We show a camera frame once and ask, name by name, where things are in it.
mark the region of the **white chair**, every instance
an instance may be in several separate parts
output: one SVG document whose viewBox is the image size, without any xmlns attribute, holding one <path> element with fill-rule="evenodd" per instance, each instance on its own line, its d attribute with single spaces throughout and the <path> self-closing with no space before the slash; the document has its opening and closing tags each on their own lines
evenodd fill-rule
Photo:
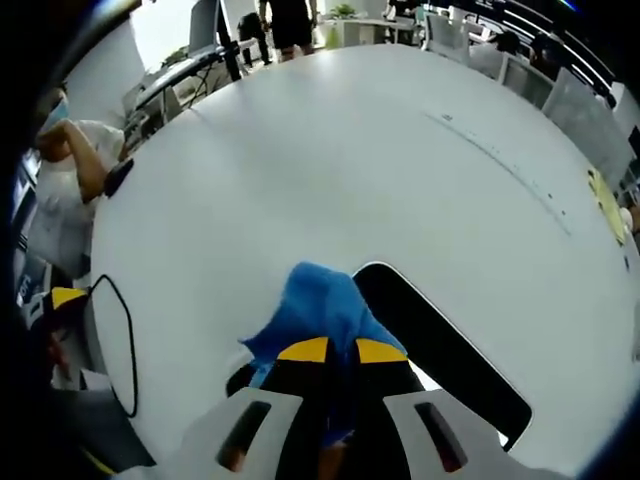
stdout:
<svg viewBox="0 0 640 480">
<path fill-rule="evenodd" d="M 427 15 L 426 50 L 469 65 L 467 24 L 440 15 Z"/>
<path fill-rule="evenodd" d="M 553 81 L 549 77 L 508 53 L 504 54 L 498 83 L 539 109 L 544 107 L 553 89 Z"/>
<path fill-rule="evenodd" d="M 619 190 L 635 155 L 613 112 L 592 90 L 563 68 L 542 112 L 600 171 L 609 188 Z"/>
</svg>

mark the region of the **black shorts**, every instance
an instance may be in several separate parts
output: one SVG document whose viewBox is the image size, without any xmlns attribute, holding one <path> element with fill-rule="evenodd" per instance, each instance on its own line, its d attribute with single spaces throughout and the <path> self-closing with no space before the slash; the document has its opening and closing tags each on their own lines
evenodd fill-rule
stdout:
<svg viewBox="0 0 640 480">
<path fill-rule="evenodd" d="M 308 18 L 299 20 L 287 19 L 271 24 L 273 43 L 278 50 L 295 45 L 304 47 L 311 45 L 311 21 Z"/>
</svg>

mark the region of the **face mask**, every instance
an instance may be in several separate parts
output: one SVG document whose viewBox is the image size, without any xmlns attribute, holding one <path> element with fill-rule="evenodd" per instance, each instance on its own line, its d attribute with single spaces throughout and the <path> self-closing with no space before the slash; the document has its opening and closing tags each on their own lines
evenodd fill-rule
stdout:
<svg viewBox="0 0 640 480">
<path fill-rule="evenodd" d="M 69 103 L 66 98 L 62 98 L 60 100 L 60 103 L 58 103 L 58 105 L 56 105 L 56 107 L 51 110 L 51 113 L 49 113 L 49 116 L 45 120 L 42 127 L 40 127 L 40 131 L 38 133 L 46 132 L 64 118 L 69 118 Z"/>
</svg>

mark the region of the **round table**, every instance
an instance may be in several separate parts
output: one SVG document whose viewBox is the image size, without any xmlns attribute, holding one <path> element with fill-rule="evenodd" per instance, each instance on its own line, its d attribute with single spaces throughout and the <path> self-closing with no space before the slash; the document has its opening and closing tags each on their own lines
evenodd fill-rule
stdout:
<svg viewBox="0 0 640 480">
<path fill-rule="evenodd" d="M 511 450 L 526 465 L 575 474 L 636 392 L 635 247 L 616 243 L 571 141 L 462 65 L 396 45 L 300 58 L 215 92 L 135 162 L 98 208 L 92 275 L 131 311 L 131 423 L 156 460 L 224 397 L 237 339 L 302 260 L 386 262 L 424 292 L 532 407 Z M 96 291 L 94 309 L 126 407 L 114 301 Z"/>
</svg>

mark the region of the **person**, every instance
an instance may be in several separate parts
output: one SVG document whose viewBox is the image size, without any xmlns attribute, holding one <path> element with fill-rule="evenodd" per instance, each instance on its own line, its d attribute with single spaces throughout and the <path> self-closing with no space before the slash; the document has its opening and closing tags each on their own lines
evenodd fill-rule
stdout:
<svg viewBox="0 0 640 480">
<path fill-rule="evenodd" d="M 416 9 L 420 6 L 418 0 L 388 0 L 387 8 L 382 14 L 383 18 L 387 18 L 391 15 L 391 11 L 395 9 L 395 15 L 393 18 L 406 19 L 415 21 Z M 398 43 L 403 45 L 411 45 L 413 43 L 413 32 L 399 31 Z"/>
<path fill-rule="evenodd" d="M 62 88 L 47 93 L 37 107 L 35 147 L 42 165 L 27 249 L 76 279 L 89 271 L 93 216 L 107 173 L 127 152 L 121 130 L 68 117 Z"/>
<path fill-rule="evenodd" d="M 256 12 L 248 13 L 240 19 L 240 22 L 238 23 L 238 37 L 240 38 L 240 41 L 250 40 L 252 38 L 257 39 L 262 61 L 265 65 L 271 64 L 271 60 L 269 60 L 267 39 L 262 31 L 260 17 Z M 253 62 L 251 61 L 251 52 L 248 48 L 242 50 L 242 57 L 244 58 L 244 64 L 251 68 L 253 66 Z"/>
<path fill-rule="evenodd" d="M 530 47 L 529 63 L 551 80 L 555 81 L 560 68 L 570 63 L 564 42 L 555 30 L 548 35 L 543 32 L 537 34 Z"/>
<path fill-rule="evenodd" d="M 640 233 L 640 206 L 631 205 L 628 208 L 623 207 L 620 209 L 620 216 L 631 235 Z"/>
<path fill-rule="evenodd" d="M 487 77 L 497 80 L 502 67 L 502 52 L 516 55 L 518 47 L 520 39 L 515 33 L 499 33 L 487 43 L 474 45 L 469 49 L 469 65 Z"/>
<path fill-rule="evenodd" d="M 316 0 L 309 0 L 311 19 L 305 0 L 260 0 L 260 21 L 265 32 L 269 31 L 267 3 L 271 6 L 273 43 L 280 50 L 282 61 L 293 58 L 296 45 L 302 53 L 311 55 L 314 52 L 311 30 L 315 28 L 318 16 Z"/>
</svg>

